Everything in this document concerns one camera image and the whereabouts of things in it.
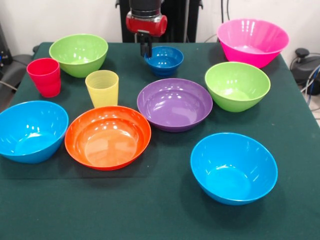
yellow cup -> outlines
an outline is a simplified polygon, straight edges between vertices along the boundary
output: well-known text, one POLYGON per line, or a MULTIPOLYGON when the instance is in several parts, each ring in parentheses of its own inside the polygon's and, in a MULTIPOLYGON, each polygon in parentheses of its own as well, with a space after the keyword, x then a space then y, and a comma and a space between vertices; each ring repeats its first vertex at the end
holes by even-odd
POLYGON ((118 105, 119 77, 109 70, 98 70, 85 78, 94 108, 118 105))

red robot part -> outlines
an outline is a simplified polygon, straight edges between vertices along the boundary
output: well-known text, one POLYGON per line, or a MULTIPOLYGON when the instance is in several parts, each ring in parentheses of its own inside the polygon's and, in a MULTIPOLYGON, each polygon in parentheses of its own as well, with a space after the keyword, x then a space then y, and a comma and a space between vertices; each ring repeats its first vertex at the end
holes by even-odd
POLYGON ((160 37, 166 31, 168 20, 165 15, 160 15, 151 19, 141 19, 134 18, 128 13, 125 23, 128 30, 135 34, 146 33, 153 37, 160 37))

cup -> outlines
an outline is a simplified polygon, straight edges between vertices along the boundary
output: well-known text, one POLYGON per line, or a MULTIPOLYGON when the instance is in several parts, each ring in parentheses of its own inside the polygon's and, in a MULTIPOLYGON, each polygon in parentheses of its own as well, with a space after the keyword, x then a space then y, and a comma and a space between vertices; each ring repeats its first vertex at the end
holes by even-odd
POLYGON ((118 105, 119 77, 109 70, 98 70, 85 78, 94 108, 118 105))
POLYGON ((43 97, 52 98, 60 93, 60 65, 56 60, 39 58, 30 62, 26 71, 43 97))

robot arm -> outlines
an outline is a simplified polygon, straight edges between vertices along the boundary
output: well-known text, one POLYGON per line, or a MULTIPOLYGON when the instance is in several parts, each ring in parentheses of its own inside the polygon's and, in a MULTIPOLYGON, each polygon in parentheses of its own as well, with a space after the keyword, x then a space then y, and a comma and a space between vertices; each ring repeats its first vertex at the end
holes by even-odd
POLYGON ((152 56, 151 37, 160 37, 167 28, 167 17, 161 14, 163 0, 129 0, 126 27, 140 36, 141 56, 152 56))

bowl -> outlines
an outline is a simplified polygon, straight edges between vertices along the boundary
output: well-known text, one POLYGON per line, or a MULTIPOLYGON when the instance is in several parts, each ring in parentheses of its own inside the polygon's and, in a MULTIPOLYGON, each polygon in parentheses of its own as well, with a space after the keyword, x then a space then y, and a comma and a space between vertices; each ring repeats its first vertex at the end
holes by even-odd
POLYGON ((19 163, 49 159, 61 145, 69 118, 50 101, 28 101, 0 113, 0 154, 19 163))
POLYGON ((215 103, 229 112, 243 112, 264 98, 271 83, 259 68, 242 62, 223 62, 205 73, 205 84, 215 103))
POLYGON ((60 68, 76 78, 85 78, 97 71, 104 63, 108 43, 93 34, 73 34, 55 41, 50 49, 51 58, 57 60, 60 68))
POLYGON ((278 179, 271 153, 261 143, 238 133, 222 132, 203 138, 193 148, 190 164, 204 192, 227 205, 261 199, 278 179))
POLYGON ((250 18, 224 22, 217 37, 229 61, 257 68, 268 65, 289 44, 289 36, 281 27, 250 18))
POLYGON ((144 56, 145 62, 158 77, 172 76, 184 61, 183 53, 175 47, 156 46, 152 48, 152 57, 144 56))
POLYGON ((211 112, 213 100, 204 87, 193 81, 166 78, 143 88, 137 107, 155 127, 177 133, 202 122, 211 112))
POLYGON ((137 159, 148 146, 147 119, 125 106, 104 106, 78 116, 65 134, 67 152, 80 164, 110 171, 137 159))

